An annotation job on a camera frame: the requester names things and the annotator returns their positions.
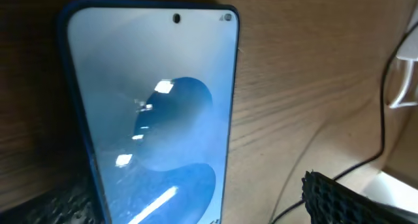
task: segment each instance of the smartphone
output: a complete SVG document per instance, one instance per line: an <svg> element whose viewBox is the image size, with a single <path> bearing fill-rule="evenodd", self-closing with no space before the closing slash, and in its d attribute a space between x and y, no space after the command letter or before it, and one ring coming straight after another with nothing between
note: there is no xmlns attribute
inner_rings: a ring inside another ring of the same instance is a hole
<svg viewBox="0 0 418 224"><path fill-rule="evenodd" d="M239 17L82 0L58 41L107 223L221 222Z"/></svg>

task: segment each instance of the wooden table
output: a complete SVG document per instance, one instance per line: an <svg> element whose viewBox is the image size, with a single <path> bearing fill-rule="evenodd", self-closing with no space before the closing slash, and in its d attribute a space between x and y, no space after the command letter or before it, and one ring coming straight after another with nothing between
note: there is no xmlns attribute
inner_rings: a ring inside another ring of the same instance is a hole
<svg viewBox="0 0 418 224"><path fill-rule="evenodd" d="M54 42L70 0L0 0L0 210L55 187L83 163ZM417 0L181 0L230 3L242 32L224 224L268 223L300 198L305 170L334 176L379 148L378 86ZM407 112L386 111L393 145ZM382 165L350 174L359 190ZM303 223L303 208L280 223Z"/></svg>

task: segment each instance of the wood grain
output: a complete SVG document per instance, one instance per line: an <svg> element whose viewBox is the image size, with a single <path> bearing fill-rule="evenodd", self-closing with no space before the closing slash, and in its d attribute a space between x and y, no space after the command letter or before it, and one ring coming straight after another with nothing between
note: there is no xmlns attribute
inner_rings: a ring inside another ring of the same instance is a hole
<svg viewBox="0 0 418 224"><path fill-rule="evenodd" d="M54 42L69 1L0 0L0 210L82 167ZM334 176L378 150L381 70L416 0L181 1L233 4L241 15L223 223L268 223L307 145L276 213L300 198L304 171ZM407 113L386 111L387 152ZM384 160L342 183L362 188ZM303 222L300 208L280 223Z"/></svg>
<svg viewBox="0 0 418 224"><path fill-rule="evenodd" d="M387 174L416 189L418 188L418 161L415 159L418 152L417 128L418 111L414 108L396 148L383 168Z"/></svg>

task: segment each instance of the black mesh object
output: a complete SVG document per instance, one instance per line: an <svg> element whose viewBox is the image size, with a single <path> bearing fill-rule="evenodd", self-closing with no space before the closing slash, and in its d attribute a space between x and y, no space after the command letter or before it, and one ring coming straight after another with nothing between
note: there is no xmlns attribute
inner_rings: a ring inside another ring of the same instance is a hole
<svg viewBox="0 0 418 224"><path fill-rule="evenodd" d="M102 224L88 175L1 214L1 224Z"/></svg>
<svg viewBox="0 0 418 224"><path fill-rule="evenodd" d="M418 223L417 214L371 201L318 172L306 172L302 182L311 224Z"/></svg>

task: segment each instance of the white plastic object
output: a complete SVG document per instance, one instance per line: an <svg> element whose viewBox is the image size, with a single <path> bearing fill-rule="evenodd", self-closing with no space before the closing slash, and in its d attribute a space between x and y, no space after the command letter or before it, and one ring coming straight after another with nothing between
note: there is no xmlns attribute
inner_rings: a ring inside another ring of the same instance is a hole
<svg viewBox="0 0 418 224"><path fill-rule="evenodd" d="M407 62L404 72L404 79L400 90L395 99L389 104L389 108L400 108L403 106L417 106L416 102L402 103L408 89L411 86L412 75L413 75L413 66L416 61L418 61L418 29L413 30L408 38L405 40L403 45L399 48L396 57L399 60L404 60Z"/></svg>
<svg viewBox="0 0 418 224"><path fill-rule="evenodd" d="M400 91L398 95L395 97L393 102L389 104L389 108L400 108L403 106L417 106L418 103L409 102L409 103L401 103L402 99L405 97L406 93L408 92L408 88L411 86L412 81L412 74L413 74L413 64L415 62L412 60L408 60L405 72L404 72L404 80L402 81L402 85L400 86Z"/></svg>

